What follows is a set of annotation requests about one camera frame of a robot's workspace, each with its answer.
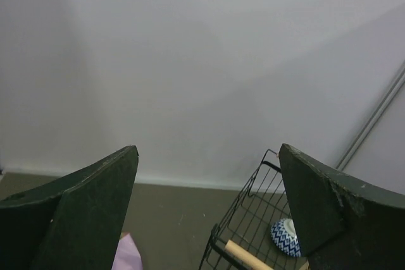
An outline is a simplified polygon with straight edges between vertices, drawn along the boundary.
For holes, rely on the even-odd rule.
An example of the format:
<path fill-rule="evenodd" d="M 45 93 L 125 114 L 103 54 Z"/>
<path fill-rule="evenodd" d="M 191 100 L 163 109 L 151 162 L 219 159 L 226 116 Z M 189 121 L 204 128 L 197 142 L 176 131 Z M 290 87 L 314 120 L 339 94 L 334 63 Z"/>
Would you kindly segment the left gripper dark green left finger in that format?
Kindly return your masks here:
<path fill-rule="evenodd" d="M 138 163 L 128 145 L 1 200 L 1 269 L 111 269 Z"/>

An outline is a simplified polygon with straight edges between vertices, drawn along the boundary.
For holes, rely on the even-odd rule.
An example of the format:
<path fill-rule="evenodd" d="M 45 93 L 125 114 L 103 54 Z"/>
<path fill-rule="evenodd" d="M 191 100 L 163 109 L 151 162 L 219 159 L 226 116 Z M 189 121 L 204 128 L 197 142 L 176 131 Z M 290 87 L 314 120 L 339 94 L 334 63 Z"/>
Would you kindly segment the purple pink wrapping paper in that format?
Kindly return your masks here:
<path fill-rule="evenodd" d="M 130 233 L 122 233 L 112 270 L 143 270 L 142 258 Z"/>

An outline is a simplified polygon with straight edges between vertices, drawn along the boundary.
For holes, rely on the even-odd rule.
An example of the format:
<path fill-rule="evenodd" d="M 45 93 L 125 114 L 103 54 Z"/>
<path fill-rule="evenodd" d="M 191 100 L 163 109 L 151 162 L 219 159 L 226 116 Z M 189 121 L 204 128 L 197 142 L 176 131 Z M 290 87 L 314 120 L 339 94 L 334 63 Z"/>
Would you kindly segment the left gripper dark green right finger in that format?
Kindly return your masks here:
<path fill-rule="evenodd" d="M 404 195 L 331 168 L 289 144 L 281 173 L 310 269 L 404 269 Z"/>

